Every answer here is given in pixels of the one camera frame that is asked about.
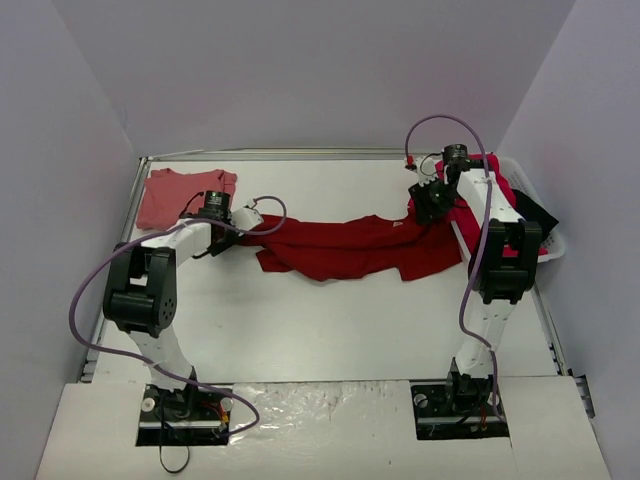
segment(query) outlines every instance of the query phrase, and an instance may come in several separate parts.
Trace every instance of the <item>basket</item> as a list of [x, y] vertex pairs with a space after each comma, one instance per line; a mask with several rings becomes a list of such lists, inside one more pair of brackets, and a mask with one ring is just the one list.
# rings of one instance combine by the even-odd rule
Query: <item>basket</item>
[[[531, 185], [531, 182], [525, 175], [524, 170], [522, 170], [522, 167], [518, 164], [518, 162], [508, 157], [499, 157], [499, 160], [500, 173], [504, 178], [507, 179], [511, 188], [516, 188], [521, 192], [526, 193], [538, 205], [544, 207], [544, 204], [542, 203], [542, 201], [540, 201], [540, 197], [534, 190], [533, 185]], [[462, 238], [462, 233], [460, 233], [460, 229], [458, 228], [456, 222], [451, 222], [451, 226], [453, 227], [453, 232], [458, 239], [460, 254], [462, 255], [463, 260], [466, 263], [469, 263], [471, 253], [469, 252], [467, 244]], [[560, 232], [558, 232], [557, 226], [551, 231], [549, 237], [542, 243], [542, 246], [547, 249], [548, 253], [546, 253], [545, 255], [539, 255], [538, 263], [548, 262], [549, 260], [552, 260], [554, 258], [560, 258], [562, 255], [564, 255], [564, 252], [567, 248], [564, 238], [562, 237]]]

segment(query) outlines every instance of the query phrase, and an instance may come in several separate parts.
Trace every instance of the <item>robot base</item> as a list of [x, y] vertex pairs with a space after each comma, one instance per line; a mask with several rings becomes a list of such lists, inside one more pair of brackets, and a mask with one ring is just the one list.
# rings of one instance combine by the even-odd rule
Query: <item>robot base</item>
[[230, 398], [192, 389], [188, 404], [176, 402], [172, 393], [148, 385], [138, 424], [136, 446], [227, 445], [231, 416]]
[[[444, 381], [411, 382], [413, 415], [418, 440], [460, 440], [508, 437], [509, 427], [498, 420], [486, 399], [473, 395], [468, 402], [448, 400], [448, 385]], [[501, 415], [502, 406], [498, 405]]]

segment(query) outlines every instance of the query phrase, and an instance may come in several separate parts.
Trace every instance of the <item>white laundry basket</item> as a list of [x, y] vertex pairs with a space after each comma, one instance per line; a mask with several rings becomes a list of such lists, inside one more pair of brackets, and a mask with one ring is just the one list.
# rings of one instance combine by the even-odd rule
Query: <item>white laundry basket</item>
[[[514, 159], [509, 157], [499, 157], [500, 161], [500, 173], [504, 178], [507, 179], [511, 188], [516, 188], [521, 192], [526, 193], [531, 197], [538, 205], [544, 206], [544, 204], [540, 201], [540, 197], [536, 193], [531, 185], [531, 182], [527, 178], [522, 170], [522, 167], [516, 162]], [[467, 248], [467, 244], [462, 238], [462, 233], [460, 233], [460, 229], [456, 222], [451, 222], [451, 226], [453, 227], [453, 232], [458, 239], [458, 245], [460, 246], [460, 253], [462, 254], [462, 258], [466, 263], [469, 263], [469, 259], [471, 258], [471, 253]], [[542, 246], [547, 249], [545, 255], [538, 256], [538, 263], [548, 262], [554, 258], [560, 258], [564, 255], [566, 250], [566, 243], [562, 235], [558, 231], [558, 227], [555, 227], [549, 237], [542, 243]]]

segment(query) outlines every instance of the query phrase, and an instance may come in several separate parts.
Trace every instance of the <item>red cloth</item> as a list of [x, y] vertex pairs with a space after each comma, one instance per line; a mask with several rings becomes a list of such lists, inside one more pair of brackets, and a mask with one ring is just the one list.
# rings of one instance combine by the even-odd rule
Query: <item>red cloth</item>
[[[224, 170], [182, 174], [163, 168], [152, 170], [144, 181], [145, 192], [138, 211], [136, 226], [142, 230], [167, 230], [177, 221], [187, 202], [198, 192], [213, 190], [231, 195], [236, 191], [235, 173]], [[196, 213], [204, 205], [204, 197], [191, 202], [187, 212]]]
[[[482, 156], [470, 155], [469, 158], [480, 159], [482, 158]], [[487, 155], [487, 160], [489, 161], [489, 164], [491, 165], [491, 167], [493, 168], [493, 171], [496, 174], [496, 181], [498, 182], [498, 186], [500, 187], [500, 190], [502, 190], [502, 193], [504, 194], [509, 204], [511, 204], [511, 206], [515, 208], [516, 197], [513, 193], [513, 190], [511, 190], [511, 187], [509, 186], [509, 182], [507, 181], [507, 179], [500, 174], [500, 162], [498, 160], [498, 157], [496, 157], [493, 154], [489, 154]], [[437, 164], [437, 168], [438, 168], [438, 172], [442, 174], [442, 162]], [[463, 207], [467, 206], [467, 203], [460, 199], [456, 200], [456, 204]], [[476, 244], [478, 243], [478, 240], [480, 238], [480, 226], [478, 225], [478, 222], [476, 221], [476, 217], [474, 217], [471, 210], [469, 208], [453, 208], [447, 214], [447, 219], [449, 221], [455, 220], [455, 222], [458, 224], [458, 228], [460, 229], [460, 233], [464, 238], [464, 242], [467, 244], [467, 248], [469, 249], [470, 252], [473, 253], [473, 251], [476, 248]], [[544, 255], [546, 253], [548, 253], [547, 249], [544, 247], [540, 247], [539, 254]], [[518, 253], [514, 251], [511, 247], [506, 246], [504, 247], [504, 255], [507, 257], [515, 257], [518, 255]]]
[[[259, 228], [273, 228], [280, 217], [265, 215]], [[404, 281], [426, 277], [460, 262], [451, 227], [436, 222], [419, 226], [412, 216], [384, 220], [375, 215], [347, 223], [300, 222], [288, 218], [277, 232], [247, 237], [265, 272], [297, 270], [318, 281], [356, 279], [397, 268]]]

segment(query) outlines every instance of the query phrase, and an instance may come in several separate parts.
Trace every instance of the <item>white table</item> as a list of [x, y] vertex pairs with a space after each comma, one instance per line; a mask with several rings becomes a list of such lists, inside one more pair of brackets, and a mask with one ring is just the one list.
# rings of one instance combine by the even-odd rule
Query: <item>white table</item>
[[[275, 194], [291, 216], [327, 222], [402, 218], [414, 179], [385, 160], [153, 164], [166, 167], [234, 171], [235, 205]], [[573, 379], [556, 375], [531, 295], [498, 349], [510, 438], [417, 441], [407, 380], [446, 376], [462, 341], [464, 267], [409, 283], [386, 271], [321, 284], [263, 273], [254, 251], [179, 270], [174, 325], [185, 354], [201, 380], [234, 383], [263, 417], [227, 447], [192, 447], [180, 478], [609, 478]], [[104, 345], [134, 349], [110, 322], [104, 333]], [[38, 479], [164, 478], [157, 448], [134, 446], [148, 378], [135, 361], [101, 355], [92, 384], [67, 385]], [[250, 417], [236, 404], [233, 424]], [[183, 448], [164, 451], [169, 466], [184, 459]]]
[[[273, 194], [300, 220], [343, 222], [406, 215], [415, 175], [401, 161], [154, 162], [152, 168], [238, 174], [234, 205]], [[278, 213], [264, 202], [264, 213]], [[141, 234], [134, 231], [134, 237]], [[463, 336], [458, 329], [466, 269], [402, 282], [395, 270], [356, 281], [311, 281], [263, 273], [257, 249], [234, 247], [178, 270], [173, 325], [200, 379], [216, 383], [444, 378]], [[103, 344], [135, 349], [107, 322]], [[531, 295], [525, 294], [498, 349], [503, 376], [555, 375]], [[146, 367], [100, 355], [96, 382], [148, 381]]]

